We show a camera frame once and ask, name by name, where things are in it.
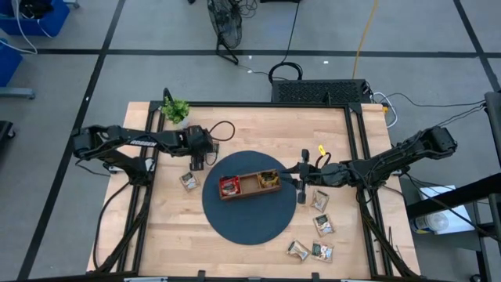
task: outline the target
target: white cable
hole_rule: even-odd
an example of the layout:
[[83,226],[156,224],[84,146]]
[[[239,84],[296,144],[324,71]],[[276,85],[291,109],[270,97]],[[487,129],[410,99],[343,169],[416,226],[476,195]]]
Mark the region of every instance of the white cable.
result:
[[[21,32],[21,34],[23,35],[24,40],[26,40],[26,42],[28,42],[28,44],[31,46],[31,48],[33,48],[33,50],[34,50],[34,51],[30,51],[30,50],[26,50],[26,49],[19,49],[19,48],[17,48],[17,47],[14,47],[14,46],[12,46],[12,45],[10,45],[10,44],[5,43],[5,42],[4,42],[4,41],[2,41],[2,40],[0,40],[0,42],[1,42],[3,45],[5,45],[5,46],[7,46],[7,47],[10,47],[10,48],[12,48],[12,49],[14,49],[14,50],[17,50],[17,51],[19,51],[19,52],[26,52],[26,53],[28,53],[28,54],[37,55],[37,54],[38,54],[38,50],[37,50],[37,48],[36,48],[36,47],[35,47],[35,46],[34,46],[34,45],[33,45],[33,44],[32,44],[32,43],[28,40],[28,38],[27,38],[27,37],[26,37],[26,35],[24,34],[23,28],[21,27],[21,21],[20,21],[20,19],[19,19],[19,0],[16,0],[16,8],[14,8],[14,7],[13,7],[13,9],[14,9],[14,10],[16,10],[16,20],[17,20],[17,26],[18,26],[18,28],[19,28],[19,31],[20,31],[20,32]],[[43,29],[43,28],[41,28],[41,30],[45,33],[45,35],[49,36],[49,35],[48,35],[45,31],[44,31],[44,29]]]
[[47,36],[48,38],[52,38],[52,36],[50,36],[50,34],[48,34],[47,31],[45,31],[44,28],[41,27],[40,19],[37,20],[37,24],[40,27],[41,31],[45,34],[45,36]]
[[386,126],[386,128],[390,128],[392,127],[393,125],[396,125],[397,124],[397,121],[398,121],[398,115],[397,115],[397,112],[395,111],[395,108],[393,107],[393,105],[391,104],[390,100],[386,97],[386,95],[384,95],[383,93],[381,92],[375,92],[373,95],[381,95],[383,96],[383,99],[379,102],[379,103],[382,103],[383,101],[387,100],[388,101],[388,104],[390,105],[390,109],[391,111],[393,111],[393,114],[395,115],[395,119],[393,120],[392,123],[390,123],[389,125]]

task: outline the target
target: snack packet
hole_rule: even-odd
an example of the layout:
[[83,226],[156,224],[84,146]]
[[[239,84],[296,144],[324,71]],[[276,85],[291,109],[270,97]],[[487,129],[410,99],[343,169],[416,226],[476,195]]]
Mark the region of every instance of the snack packet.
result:
[[179,180],[188,192],[200,186],[200,182],[191,172],[179,177]]
[[319,232],[321,237],[326,236],[328,233],[334,233],[334,228],[330,222],[328,214],[315,217],[313,222],[315,223],[316,230]]
[[313,202],[311,204],[312,207],[318,209],[321,212],[324,212],[326,210],[328,201],[329,195],[318,189],[315,189],[313,191]]
[[292,243],[290,243],[286,253],[288,255],[300,258],[301,262],[303,262],[310,255],[310,250],[303,246],[303,244],[299,243],[298,240],[293,240]]
[[334,246],[317,240],[313,241],[312,259],[332,263]]

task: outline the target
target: wooden table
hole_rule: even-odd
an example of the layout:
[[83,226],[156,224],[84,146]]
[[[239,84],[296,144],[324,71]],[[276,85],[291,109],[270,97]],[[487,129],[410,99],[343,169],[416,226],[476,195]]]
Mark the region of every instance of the wooden table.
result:
[[[143,130],[148,106],[149,103],[129,103],[124,127]],[[367,104],[362,108],[370,153],[375,155],[390,149],[381,105]],[[314,161],[319,156],[319,144],[331,152],[331,162],[351,159],[344,111],[339,109],[193,107],[190,120],[191,124],[204,128],[222,120],[231,121],[236,126],[235,137],[221,144],[219,159],[241,150],[256,150],[273,156],[289,168],[301,159],[301,149],[309,149],[310,159]],[[352,120],[359,156],[362,156],[355,115]],[[165,129],[170,128],[172,126],[166,123]],[[228,125],[212,132],[213,136],[222,139],[230,134]],[[138,147],[123,146],[120,150],[130,156],[139,155]],[[309,278],[312,272],[318,272],[325,279],[370,278],[354,188],[320,188],[330,195],[326,213],[336,229],[336,233],[321,239],[334,245],[333,263],[311,258],[300,263],[285,251],[293,239],[298,239],[308,248],[313,240],[319,239],[312,218],[320,212],[309,206],[312,187],[307,189],[307,204],[297,205],[290,225],[278,237],[255,246],[239,245],[227,241],[211,228],[202,207],[202,189],[187,193],[182,187],[178,178],[188,172],[188,164],[188,157],[159,156],[139,275],[194,277],[199,269],[203,269],[208,277]],[[203,182],[210,169],[206,166],[202,172],[194,173]],[[106,199],[126,182],[124,173],[112,175]],[[387,186],[400,190],[398,179],[394,177],[387,181]],[[114,249],[123,234],[131,191],[127,189],[116,197],[103,216],[99,263]],[[391,226],[393,244],[398,246],[410,269],[419,273],[402,197],[384,189],[379,190],[379,197],[386,232]],[[131,267],[134,247],[135,239],[129,245],[126,270]],[[379,245],[374,243],[374,248],[378,273],[384,273]],[[89,270],[93,269],[91,263],[88,265]]]

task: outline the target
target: potted plant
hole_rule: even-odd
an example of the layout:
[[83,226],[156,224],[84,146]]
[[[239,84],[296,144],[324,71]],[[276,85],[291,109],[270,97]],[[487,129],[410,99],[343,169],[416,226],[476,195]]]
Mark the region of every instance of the potted plant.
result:
[[172,121],[179,129],[184,129],[189,126],[189,105],[181,99],[165,99],[162,113],[165,114],[169,121]]

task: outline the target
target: fan stand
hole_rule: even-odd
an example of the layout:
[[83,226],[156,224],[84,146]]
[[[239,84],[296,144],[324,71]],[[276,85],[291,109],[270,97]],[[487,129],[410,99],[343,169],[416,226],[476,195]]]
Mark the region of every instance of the fan stand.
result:
[[[221,54],[221,52],[219,51],[220,45],[223,45],[225,47],[225,49],[229,52],[229,55],[231,55],[233,57],[233,59],[228,58],[227,56]],[[223,59],[227,59],[228,61],[234,63],[235,65],[238,65],[238,58],[235,57],[235,54],[233,54],[232,50],[228,47],[226,42],[222,39],[221,35],[218,35],[218,44],[216,45],[216,55],[220,56]]]

